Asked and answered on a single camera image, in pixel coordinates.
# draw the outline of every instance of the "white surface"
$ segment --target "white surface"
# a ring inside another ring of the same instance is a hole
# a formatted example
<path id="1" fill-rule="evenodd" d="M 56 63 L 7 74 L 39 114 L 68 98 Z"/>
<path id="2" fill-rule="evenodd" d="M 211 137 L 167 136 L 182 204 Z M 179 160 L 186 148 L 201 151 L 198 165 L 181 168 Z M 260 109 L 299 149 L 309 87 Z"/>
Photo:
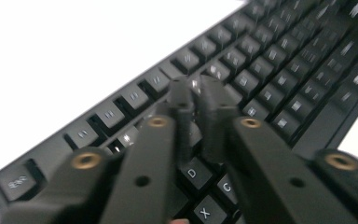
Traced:
<path id="1" fill-rule="evenodd" d="M 115 2 L 0 1 L 0 169 L 241 5 Z"/>

